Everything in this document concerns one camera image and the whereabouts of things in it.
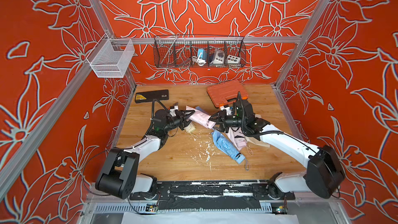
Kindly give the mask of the cream sleeved umbrella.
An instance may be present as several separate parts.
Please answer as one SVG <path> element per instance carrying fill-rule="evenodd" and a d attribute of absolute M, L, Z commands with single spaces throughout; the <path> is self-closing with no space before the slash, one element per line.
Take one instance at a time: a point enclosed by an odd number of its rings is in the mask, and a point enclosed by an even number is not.
<path fill-rule="evenodd" d="M 196 130 L 196 127 L 194 123 L 189 123 L 186 127 L 184 127 L 184 130 L 187 134 L 189 134 L 193 139 L 196 141 L 199 137 L 194 134 L 194 131 Z"/>

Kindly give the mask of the pink sleeved umbrella long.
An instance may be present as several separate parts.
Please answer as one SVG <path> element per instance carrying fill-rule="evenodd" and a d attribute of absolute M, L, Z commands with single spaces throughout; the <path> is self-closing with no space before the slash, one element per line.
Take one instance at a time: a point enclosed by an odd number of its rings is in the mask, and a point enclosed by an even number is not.
<path fill-rule="evenodd" d="M 198 124 L 202 125 L 205 128 L 211 129 L 208 126 L 208 121 L 209 121 L 208 119 L 209 119 L 210 115 L 204 113 L 201 110 L 198 110 L 196 108 L 192 108 L 192 107 L 189 107 L 189 106 L 186 106 L 186 110 L 195 110 L 195 113 L 192 116 L 189 117 L 190 120 L 192 120 L 195 123 L 198 123 Z"/>

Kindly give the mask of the blue sleeved umbrella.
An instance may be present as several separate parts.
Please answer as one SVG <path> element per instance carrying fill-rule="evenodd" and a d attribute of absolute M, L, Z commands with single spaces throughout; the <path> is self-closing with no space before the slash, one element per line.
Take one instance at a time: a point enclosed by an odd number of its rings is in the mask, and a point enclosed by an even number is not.
<path fill-rule="evenodd" d="M 212 133 L 212 140 L 214 145 L 234 160 L 237 164 L 245 163 L 245 170 L 249 171 L 250 165 L 246 157 L 238 151 L 238 149 L 233 145 L 233 143 L 228 140 L 221 132 L 214 130 Z"/>

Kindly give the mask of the cream sleeve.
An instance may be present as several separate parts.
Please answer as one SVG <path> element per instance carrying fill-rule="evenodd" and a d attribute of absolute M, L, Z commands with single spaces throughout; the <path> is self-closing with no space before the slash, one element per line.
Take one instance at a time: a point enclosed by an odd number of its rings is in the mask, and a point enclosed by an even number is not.
<path fill-rule="evenodd" d="M 254 137 L 245 137 L 245 139 L 246 139 L 247 142 L 250 142 L 250 143 L 252 143 L 252 144 L 254 144 L 254 145 L 261 146 L 261 147 L 266 147 L 266 148 L 270 148 L 270 144 L 265 143 L 265 142 L 263 142 L 263 141 L 259 141 L 259 140 L 257 140 L 257 139 L 254 138 Z"/>

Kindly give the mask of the pink sleeved umbrella short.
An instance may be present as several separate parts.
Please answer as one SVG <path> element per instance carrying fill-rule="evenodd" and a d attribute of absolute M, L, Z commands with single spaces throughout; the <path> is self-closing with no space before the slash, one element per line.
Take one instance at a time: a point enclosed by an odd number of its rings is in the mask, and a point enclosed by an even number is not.
<path fill-rule="evenodd" d="M 247 140 L 241 129 L 232 130 L 232 143 L 235 145 L 238 151 L 241 151 L 243 148 L 246 148 L 248 153 L 252 156 L 253 151 L 251 148 L 247 146 Z"/>

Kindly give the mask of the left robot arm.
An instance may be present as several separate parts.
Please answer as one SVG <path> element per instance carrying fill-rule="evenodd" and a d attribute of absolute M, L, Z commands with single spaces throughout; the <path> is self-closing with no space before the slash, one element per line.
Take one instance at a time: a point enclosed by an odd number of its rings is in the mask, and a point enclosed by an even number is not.
<path fill-rule="evenodd" d="M 165 107 L 159 100 L 151 105 L 151 122 L 141 141 L 128 148 L 112 148 L 96 179 L 95 189 L 106 196 L 129 199 L 131 194 L 153 198 L 158 193 L 157 178 L 139 174 L 138 167 L 150 154 L 160 150 L 169 132 L 188 127 L 195 110 L 180 110 L 177 105 Z"/>

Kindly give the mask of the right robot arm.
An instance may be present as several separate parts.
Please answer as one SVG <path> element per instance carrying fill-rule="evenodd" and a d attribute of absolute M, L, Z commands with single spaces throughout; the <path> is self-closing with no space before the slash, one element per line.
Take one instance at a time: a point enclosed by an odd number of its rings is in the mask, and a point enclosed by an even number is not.
<path fill-rule="evenodd" d="M 228 133 L 236 128 L 244 137 L 255 138 L 279 149 L 299 162 L 304 171 L 296 173 L 278 172 L 267 181 L 267 194 L 278 200 L 288 192 L 312 192 L 323 199 L 339 192 L 346 178 L 335 150 L 301 141 L 278 128 L 269 121 L 255 115 L 252 105 L 237 95 L 233 110 L 220 110 L 209 118 L 220 132 Z"/>

